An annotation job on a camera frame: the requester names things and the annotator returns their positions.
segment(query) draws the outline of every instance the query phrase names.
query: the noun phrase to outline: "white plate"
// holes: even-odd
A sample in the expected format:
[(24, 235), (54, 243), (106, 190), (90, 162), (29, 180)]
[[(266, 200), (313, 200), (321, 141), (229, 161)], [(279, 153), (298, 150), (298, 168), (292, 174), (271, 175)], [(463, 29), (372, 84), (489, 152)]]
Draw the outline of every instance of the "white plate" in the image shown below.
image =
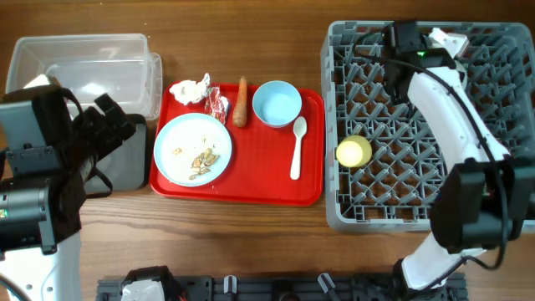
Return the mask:
[[(181, 148), (182, 153), (173, 154)], [(194, 180), (191, 163), (206, 148), (219, 155), (210, 171)], [(231, 160), (232, 142), (227, 128), (219, 120), (205, 114), (191, 113), (176, 117), (161, 129), (154, 145), (158, 170), (169, 181), (180, 186), (201, 186), (218, 178)]]

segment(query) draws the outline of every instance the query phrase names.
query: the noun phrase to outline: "spoon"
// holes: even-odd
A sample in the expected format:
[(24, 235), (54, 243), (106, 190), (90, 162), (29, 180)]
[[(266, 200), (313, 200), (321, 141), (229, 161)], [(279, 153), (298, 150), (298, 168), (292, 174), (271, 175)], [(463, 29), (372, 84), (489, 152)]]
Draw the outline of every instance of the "spoon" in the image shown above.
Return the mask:
[(297, 180), (301, 176), (301, 140), (307, 133), (307, 121), (304, 117), (298, 117), (293, 123), (293, 133), (295, 134), (295, 150), (293, 150), (292, 169), (290, 177)]

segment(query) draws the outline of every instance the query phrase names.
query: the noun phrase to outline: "black metal base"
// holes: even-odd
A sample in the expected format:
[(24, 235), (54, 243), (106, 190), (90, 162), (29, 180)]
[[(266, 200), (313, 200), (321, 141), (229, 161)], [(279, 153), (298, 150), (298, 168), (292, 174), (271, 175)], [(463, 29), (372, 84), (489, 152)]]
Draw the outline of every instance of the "black metal base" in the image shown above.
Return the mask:
[[(211, 277), (175, 277), (187, 291), (188, 301), (227, 301), (223, 293), (223, 279)], [(120, 301), (123, 279), (100, 280), (96, 301)], [(389, 273), (357, 274), (353, 277), (333, 278), (335, 291), (341, 301), (397, 301), (392, 275)], [(317, 278), (238, 278), (236, 301), (279, 301), (286, 293), (294, 293), (300, 301), (329, 301)], [(467, 301), (464, 274), (451, 275), (444, 288), (413, 298), (425, 301)]]

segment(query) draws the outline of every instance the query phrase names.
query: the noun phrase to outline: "table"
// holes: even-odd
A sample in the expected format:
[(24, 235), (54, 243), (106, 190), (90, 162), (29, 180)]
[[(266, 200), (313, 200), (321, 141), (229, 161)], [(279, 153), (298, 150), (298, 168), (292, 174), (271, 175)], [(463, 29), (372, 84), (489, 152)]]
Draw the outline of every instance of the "table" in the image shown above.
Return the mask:
[[(5, 0), (0, 90), (14, 44), (23, 36), (143, 33), (150, 51), (162, 57), (164, 86), (208, 72), (216, 82), (246, 75), (252, 84), (280, 79), (320, 91), (319, 50), (333, 21), (509, 21), (534, 30), (533, 11), (530, 0)], [(94, 300), (98, 279), (154, 265), (168, 265), (175, 275), (215, 277), (386, 272), (425, 236), (336, 232), (325, 220), (324, 196), (307, 208), (270, 207), (165, 199), (146, 187), (87, 201), (80, 214), (84, 300)], [(494, 273), (468, 264), (470, 298), (532, 299), (534, 247), (535, 236), (523, 235)]]

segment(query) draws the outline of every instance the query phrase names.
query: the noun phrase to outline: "gray bin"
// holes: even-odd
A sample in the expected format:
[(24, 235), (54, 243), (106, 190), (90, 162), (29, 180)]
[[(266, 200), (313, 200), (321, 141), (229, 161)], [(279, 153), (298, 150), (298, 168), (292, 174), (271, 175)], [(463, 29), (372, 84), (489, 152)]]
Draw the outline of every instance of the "gray bin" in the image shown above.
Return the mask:
[[(338, 21), (329, 26), (321, 49), (325, 103), (325, 195), (329, 225), (340, 231), (429, 230), (429, 202), (446, 177), (440, 149), (425, 119), (408, 117), (406, 105), (390, 105), (381, 84), (384, 69), (355, 58), (351, 45), (391, 21)], [(531, 34), (520, 23), (419, 22), (423, 32), (438, 27), (464, 33), (471, 44), (462, 63), (466, 92), (489, 130), (514, 156), (533, 155), (535, 53)], [(359, 41), (361, 53), (381, 53), (379, 34)], [(338, 143), (366, 137), (373, 148), (365, 168), (336, 161)], [(535, 230), (535, 220), (524, 231)]]

